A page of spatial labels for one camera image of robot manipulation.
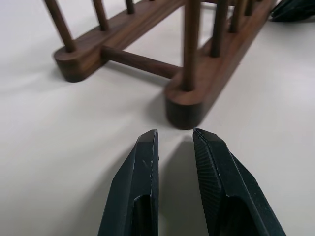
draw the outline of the white tabletop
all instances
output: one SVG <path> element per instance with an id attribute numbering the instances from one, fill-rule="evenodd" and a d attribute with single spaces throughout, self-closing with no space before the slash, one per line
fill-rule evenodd
<path id="1" fill-rule="evenodd" d="M 97 20 L 90 0 L 60 0 L 74 37 Z M 105 0 L 107 15 L 125 8 Z M 137 137 L 159 134 L 159 235 L 206 236 L 192 131 L 164 114 L 168 80 L 110 62 L 62 79 L 62 43 L 42 1 L 1 3 L 0 235 L 95 236 L 111 181 Z M 202 10 L 200 44 L 213 10 Z M 182 10 L 127 51 L 181 65 Z M 288 236 L 315 234 L 314 22 L 267 22 L 200 128 L 256 177 Z"/>

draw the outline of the dark walnut wood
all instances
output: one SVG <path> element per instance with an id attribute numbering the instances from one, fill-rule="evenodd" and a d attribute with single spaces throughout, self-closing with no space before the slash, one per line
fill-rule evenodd
<path id="1" fill-rule="evenodd" d="M 56 0 L 44 1 L 64 43 L 54 58 L 67 81 L 82 81 L 109 60 L 172 79 L 164 90 L 166 114 L 179 129 L 200 124 L 275 4 L 275 0 L 142 0 L 137 4 L 126 0 L 127 9 L 107 20 L 102 0 L 93 0 L 99 26 L 73 40 Z M 213 37 L 198 50 L 201 1 L 218 5 Z M 123 51 L 184 4 L 183 68 Z M 235 8 L 227 20 L 229 5 Z"/>
<path id="2" fill-rule="evenodd" d="M 182 90 L 194 90 L 194 71 L 197 59 L 198 34 L 200 25 L 200 0 L 186 0 L 185 35 L 184 35 L 184 68 Z"/>
<path id="3" fill-rule="evenodd" d="M 193 91 L 182 90 L 183 71 L 174 76 L 164 91 L 166 115 L 172 125 L 192 129 L 200 124 L 264 25 L 273 5 L 274 0 L 264 0 L 255 4 L 252 16 L 240 16 L 239 32 L 227 33 L 223 38 L 221 57 L 208 56 L 211 39 L 199 50 Z"/>
<path id="4" fill-rule="evenodd" d="M 140 70 L 172 79 L 181 67 L 170 65 L 158 60 L 124 52 L 115 48 L 103 46 L 102 53 L 106 60 L 112 60 Z"/>
<path id="5" fill-rule="evenodd" d="M 94 3 L 99 7 L 102 5 L 99 1 Z M 79 82 L 89 77 L 107 62 L 101 56 L 102 45 L 123 50 L 183 4 L 183 0 L 142 0 L 134 4 L 134 14 L 124 11 L 106 20 L 109 30 L 106 30 L 105 14 L 97 10 L 98 19 L 104 22 L 105 31 L 96 27 L 73 41 L 74 50 L 67 50 L 71 46 L 62 47 L 54 54 L 64 78 L 69 82 Z M 58 22 L 61 22 L 59 28 L 63 29 L 64 21 Z M 66 35 L 63 38 L 68 42 L 67 45 L 71 45 L 71 37 Z"/>

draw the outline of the wooden dowel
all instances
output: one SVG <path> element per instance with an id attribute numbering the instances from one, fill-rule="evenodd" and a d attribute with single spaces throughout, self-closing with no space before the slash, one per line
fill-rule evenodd
<path id="1" fill-rule="evenodd" d="M 172 79 L 172 77 L 181 69 L 175 65 L 167 64 L 161 61 L 106 46 L 102 47 L 102 55 L 107 60 L 112 60 L 124 65 L 150 72 L 152 74 L 166 77 L 168 79 Z"/>
<path id="2" fill-rule="evenodd" d="M 236 6 L 234 7 L 231 25 L 230 25 L 230 33 L 237 33 L 240 28 L 240 19 L 244 15 L 245 8 L 247 5 L 247 0 L 238 0 Z"/>
<path id="3" fill-rule="evenodd" d="M 200 22 L 200 0 L 186 0 L 182 90 L 194 90 L 194 72 Z"/>
<path id="4" fill-rule="evenodd" d="M 203 0 L 203 2 L 206 2 L 206 3 L 214 3 L 214 4 L 217 4 L 218 1 L 220 1 L 220 0 Z M 235 6 L 235 1 L 236 1 L 236 0 L 229 0 L 229 1 L 228 1 L 228 2 L 229 2 L 229 5 L 230 5 L 230 6 Z"/>
<path id="5" fill-rule="evenodd" d="M 213 26 L 212 43 L 210 56 L 218 58 L 221 56 L 221 44 L 226 25 L 226 16 L 228 11 L 228 0 L 219 0 L 216 9 L 215 23 Z"/>
<path id="6" fill-rule="evenodd" d="M 63 19 L 63 15 L 59 10 L 58 4 L 56 3 L 56 0 L 45 0 L 45 3 L 47 5 L 47 8 L 50 12 L 51 17 L 53 18 L 53 21 L 56 25 L 59 35 L 61 39 L 63 40 L 66 51 L 69 53 L 74 52 L 76 50 L 75 43 L 72 40 L 70 32 Z"/>
<path id="7" fill-rule="evenodd" d="M 101 31 L 109 30 L 102 0 L 93 0 L 93 3 Z"/>
<path id="8" fill-rule="evenodd" d="M 127 13 L 134 14 L 134 5 L 133 0 L 126 0 L 126 6 L 127 6 Z"/>
<path id="9" fill-rule="evenodd" d="M 247 1 L 247 6 L 246 6 L 246 10 L 245 10 L 245 15 L 246 16 L 251 16 L 252 15 L 252 10 L 254 8 L 254 1 L 255 0 L 248 0 Z"/>

